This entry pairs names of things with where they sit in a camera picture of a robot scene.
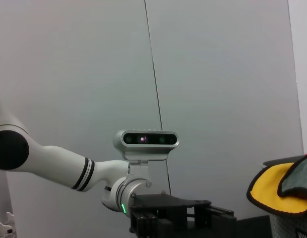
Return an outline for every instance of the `depth camera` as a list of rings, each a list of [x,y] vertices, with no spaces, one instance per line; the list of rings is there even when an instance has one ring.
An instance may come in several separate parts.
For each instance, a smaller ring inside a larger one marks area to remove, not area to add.
[[[172,131],[121,130],[113,144],[128,161],[165,160],[179,144],[179,137]]]

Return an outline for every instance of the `yellow cloth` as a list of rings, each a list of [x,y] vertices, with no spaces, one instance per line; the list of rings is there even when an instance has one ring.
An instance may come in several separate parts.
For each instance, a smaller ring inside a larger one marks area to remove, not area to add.
[[[307,198],[302,196],[279,197],[277,194],[278,185],[292,164],[294,163],[274,165],[264,169],[263,173],[260,172],[248,189],[248,199],[256,206],[274,214],[306,212]]]

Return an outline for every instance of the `metal bolt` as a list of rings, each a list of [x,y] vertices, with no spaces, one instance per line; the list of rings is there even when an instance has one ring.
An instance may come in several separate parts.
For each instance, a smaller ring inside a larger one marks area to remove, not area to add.
[[[146,187],[151,187],[152,186],[152,182],[147,182],[145,185],[146,185]]]

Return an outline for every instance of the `camera lens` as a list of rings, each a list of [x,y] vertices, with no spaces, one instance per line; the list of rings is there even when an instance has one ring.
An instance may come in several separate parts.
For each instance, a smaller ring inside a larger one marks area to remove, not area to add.
[[[138,144],[148,144],[148,137],[146,135],[140,135],[137,137]]]
[[[161,136],[161,137],[159,138],[159,142],[160,142],[161,144],[164,144],[164,143],[165,143],[165,138],[164,138],[163,136]]]
[[[130,144],[132,142],[131,136],[127,136],[125,141],[126,141],[127,144]]]
[[[170,144],[175,144],[176,143],[176,141],[177,141],[177,139],[176,138],[174,138],[174,137],[170,137]]]

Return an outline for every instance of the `green led light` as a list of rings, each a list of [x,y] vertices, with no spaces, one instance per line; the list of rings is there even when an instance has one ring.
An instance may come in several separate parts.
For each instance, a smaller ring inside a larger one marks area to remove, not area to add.
[[[123,207],[123,213],[125,213],[125,208],[124,208],[124,205],[122,204],[122,207]]]

